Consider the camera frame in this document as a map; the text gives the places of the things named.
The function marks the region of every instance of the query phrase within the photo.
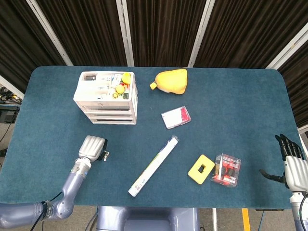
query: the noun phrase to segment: cable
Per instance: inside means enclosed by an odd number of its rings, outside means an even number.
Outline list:
[[[97,213],[98,213],[98,212],[97,212],[97,210],[96,210],[96,212],[95,212],[94,215],[92,216],[91,220],[88,222],[85,231],[88,230],[88,227],[90,226],[91,222],[97,217]]]
[[[58,193],[58,195],[56,195],[54,198],[52,198],[50,201],[53,201],[54,199],[56,199],[62,192]],[[38,219],[35,221],[35,223],[33,224],[32,228],[30,231],[33,231],[33,229],[35,228],[35,226],[37,225],[38,221],[42,219],[42,216],[44,214],[46,214],[45,212],[47,211],[47,203],[45,201],[41,202],[43,204],[43,211],[40,214],[40,216],[38,217]]]
[[[305,199],[307,198],[308,196],[308,193],[304,196],[302,202],[300,203],[300,206],[299,206],[299,219],[300,219],[300,223],[302,224],[303,226],[303,230],[304,231],[307,231],[306,228],[305,228],[305,224],[303,222],[303,215],[302,215],[302,210],[303,210],[303,205],[304,205],[304,201]]]
[[[56,195],[54,198],[52,198],[50,201],[53,201],[54,199],[56,199],[58,196],[60,196],[62,192],[59,192],[58,195]]]
[[[94,226],[95,226],[95,224],[97,223],[97,217],[98,217],[98,216],[96,216],[96,217],[94,218],[94,220],[93,220],[93,222],[92,222],[92,225],[91,225],[91,227],[90,227],[90,231],[93,231]]]
[[[265,214],[265,212],[264,212],[264,210],[263,210],[262,216],[261,216],[261,220],[260,220],[260,224],[259,224],[259,228],[258,228],[258,231],[261,231],[261,226],[262,226],[262,221],[263,221],[264,214]]]
[[[17,113],[13,115],[12,120],[11,120],[11,122],[10,122],[8,128],[6,129],[4,135],[2,136],[2,138],[1,138],[1,140],[0,140],[0,143],[1,143],[1,141],[3,140],[3,138],[5,137],[6,133],[8,133],[8,131],[9,131],[9,129],[10,129],[10,126],[11,126],[12,122],[14,121],[16,115],[17,115]]]
[[[35,228],[35,226],[37,225],[38,221],[42,218],[44,212],[42,211],[42,213],[40,214],[40,216],[38,217],[38,219],[35,221],[35,223],[33,224],[32,228],[30,231],[33,231],[33,229]]]

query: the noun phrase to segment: clear plastic package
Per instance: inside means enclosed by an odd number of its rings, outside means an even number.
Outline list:
[[[162,118],[167,129],[174,128],[191,121],[191,117],[189,116],[185,106],[162,113]]]
[[[218,155],[215,159],[215,171],[211,180],[227,187],[235,187],[240,167],[240,159],[227,154]]]

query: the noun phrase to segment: robotic hand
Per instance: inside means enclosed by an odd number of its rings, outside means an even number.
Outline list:
[[[275,136],[279,142],[284,163],[283,176],[274,176],[260,170],[270,180],[284,183],[293,193],[290,198],[296,231],[308,230],[308,161],[304,159],[300,147],[283,134]]]
[[[79,150],[79,158],[71,170],[64,186],[62,187],[63,199],[50,201],[24,203],[24,204],[0,204],[0,229],[16,228],[33,224],[33,228],[39,220],[56,220],[68,218],[74,208],[74,200],[78,190],[91,168],[91,163],[96,160],[106,161],[109,153],[105,150],[107,140],[87,136]]]

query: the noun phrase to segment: table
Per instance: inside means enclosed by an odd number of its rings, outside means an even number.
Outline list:
[[[281,175],[274,135],[300,144],[282,76],[267,69],[188,68],[183,95],[152,91],[155,76],[173,68],[44,66],[31,76],[0,175],[0,202],[53,198],[87,135],[108,139],[110,156],[94,162],[77,205],[289,208],[291,193],[258,172]],[[73,101],[82,71],[132,71],[139,93],[137,125],[94,125]],[[166,129],[161,113],[185,105],[191,122]],[[128,190],[171,135],[179,143],[142,191]],[[201,154],[242,160],[238,185],[227,188],[187,176]]]

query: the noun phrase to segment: yellow square object with hole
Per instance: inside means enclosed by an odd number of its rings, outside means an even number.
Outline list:
[[[198,184],[202,184],[214,166],[215,164],[213,161],[211,161],[205,155],[201,155],[196,163],[194,163],[191,170],[189,170],[188,176],[190,176]]]

